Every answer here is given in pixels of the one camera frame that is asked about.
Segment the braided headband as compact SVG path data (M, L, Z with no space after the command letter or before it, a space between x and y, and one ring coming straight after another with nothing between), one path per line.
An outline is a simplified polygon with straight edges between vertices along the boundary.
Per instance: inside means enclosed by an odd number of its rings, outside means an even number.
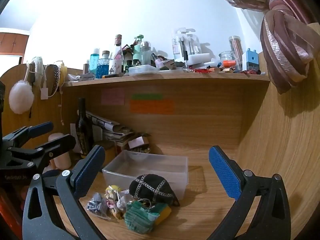
M48 96L52 97L59 87L60 70L55 64L49 64L46 68Z

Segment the pink striped curtain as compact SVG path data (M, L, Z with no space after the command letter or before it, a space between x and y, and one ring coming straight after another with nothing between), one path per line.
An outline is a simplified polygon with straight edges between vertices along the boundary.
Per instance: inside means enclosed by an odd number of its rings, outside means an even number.
M264 13L260 40L271 82L279 94L307 78L319 55L316 22L302 0L226 0L231 6Z

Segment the white fluffy pompom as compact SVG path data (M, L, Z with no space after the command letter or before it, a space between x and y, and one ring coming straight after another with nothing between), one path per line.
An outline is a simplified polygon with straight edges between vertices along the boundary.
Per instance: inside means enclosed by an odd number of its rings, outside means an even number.
M9 106L15 114L29 111L34 101L31 85L23 80L14 84L9 93Z

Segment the clear flat plastic box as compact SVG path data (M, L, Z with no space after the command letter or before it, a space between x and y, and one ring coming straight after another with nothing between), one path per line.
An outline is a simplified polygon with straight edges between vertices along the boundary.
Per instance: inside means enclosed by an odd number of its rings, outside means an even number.
M156 73L159 69L153 67L149 64L134 66L129 68L129 75L140 75L140 74L150 74Z

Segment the pink sticky note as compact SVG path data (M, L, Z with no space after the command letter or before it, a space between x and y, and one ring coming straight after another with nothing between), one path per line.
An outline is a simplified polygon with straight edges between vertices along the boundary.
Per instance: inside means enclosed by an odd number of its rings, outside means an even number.
M122 106L125 104L125 90L110 88L101 91L101 104L107 106Z

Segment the yellow felt ball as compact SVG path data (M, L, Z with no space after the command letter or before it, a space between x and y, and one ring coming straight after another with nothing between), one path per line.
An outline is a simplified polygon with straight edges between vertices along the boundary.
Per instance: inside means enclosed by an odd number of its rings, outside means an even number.
M117 185L108 185L108 187L105 190L106 194L112 195L117 194L118 192L121 192L122 188Z

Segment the stack of newspapers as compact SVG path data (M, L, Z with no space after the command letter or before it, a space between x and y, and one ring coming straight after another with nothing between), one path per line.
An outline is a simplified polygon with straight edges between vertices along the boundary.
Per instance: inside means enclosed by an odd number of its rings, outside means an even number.
M130 139L133 139L136 132L118 122L108 120L86 111L86 116L91 120L94 129L99 127L102 130L102 139L115 142L117 146L124 147Z

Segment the green knitted cloth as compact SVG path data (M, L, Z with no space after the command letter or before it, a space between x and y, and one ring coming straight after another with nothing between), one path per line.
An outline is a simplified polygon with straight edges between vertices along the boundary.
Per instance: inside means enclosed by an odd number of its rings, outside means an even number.
M140 235L145 235L152 231L158 212L151 212L141 202L135 200L126 207L124 220L127 228Z

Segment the blue pencil sharpener box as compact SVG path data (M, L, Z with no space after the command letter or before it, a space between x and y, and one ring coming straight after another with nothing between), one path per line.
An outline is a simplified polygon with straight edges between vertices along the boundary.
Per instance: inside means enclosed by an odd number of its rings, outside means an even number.
M248 48L242 55L242 70L259 70L259 56L256 50L251 50Z

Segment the black cap with chains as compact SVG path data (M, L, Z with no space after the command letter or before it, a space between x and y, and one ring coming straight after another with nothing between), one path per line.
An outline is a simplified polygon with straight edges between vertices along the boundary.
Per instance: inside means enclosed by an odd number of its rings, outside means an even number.
M148 199L151 204L180 206L168 181L156 174L143 174L135 178L129 185L129 193L135 200Z

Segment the bowl of pebbles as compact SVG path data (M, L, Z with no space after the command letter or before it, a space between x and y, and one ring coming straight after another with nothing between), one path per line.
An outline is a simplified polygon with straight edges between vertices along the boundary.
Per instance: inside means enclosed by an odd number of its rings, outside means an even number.
M144 145L141 147L135 147L131 149L130 151L138 152L138 153L150 153L150 147L148 145Z

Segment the floral patterned cloth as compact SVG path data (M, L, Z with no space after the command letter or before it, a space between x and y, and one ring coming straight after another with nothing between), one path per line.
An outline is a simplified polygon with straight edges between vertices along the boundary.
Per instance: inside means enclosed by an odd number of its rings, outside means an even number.
M121 209L118 208L117 203L119 200L119 194L118 191L108 187L105 191L105 198L107 201L108 208L110 210L110 213L117 219L122 220L124 217L123 212Z

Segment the white drawstring pouch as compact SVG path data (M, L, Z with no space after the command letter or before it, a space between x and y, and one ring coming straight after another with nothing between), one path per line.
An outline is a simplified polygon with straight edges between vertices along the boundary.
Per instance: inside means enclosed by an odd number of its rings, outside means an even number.
M118 200L116 202L116 207L122 213L125 213L127 209L127 205L131 204L134 201L134 199L131 196L129 190L119 191L117 196L118 196Z

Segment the yellow green sponge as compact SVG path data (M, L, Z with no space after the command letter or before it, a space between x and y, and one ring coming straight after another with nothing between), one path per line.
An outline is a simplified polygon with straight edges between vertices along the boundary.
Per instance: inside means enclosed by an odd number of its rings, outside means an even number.
M161 224L161 222L163 222L169 217L169 215L172 212L172 209L168 204L157 203L154 207L151 208L150 211L158 215L157 219L154 221L154 225L158 226L159 224Z

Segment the blue beads glass bottle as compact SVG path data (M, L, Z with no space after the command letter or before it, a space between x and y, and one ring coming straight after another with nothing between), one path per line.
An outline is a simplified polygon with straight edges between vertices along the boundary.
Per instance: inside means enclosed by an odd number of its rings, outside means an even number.
M101 79L104 75L108 75L109 55L110 55L110 52L108 50L104 50L101 58L97 62L97 69L96 69L96 75L95 75L97 79Z

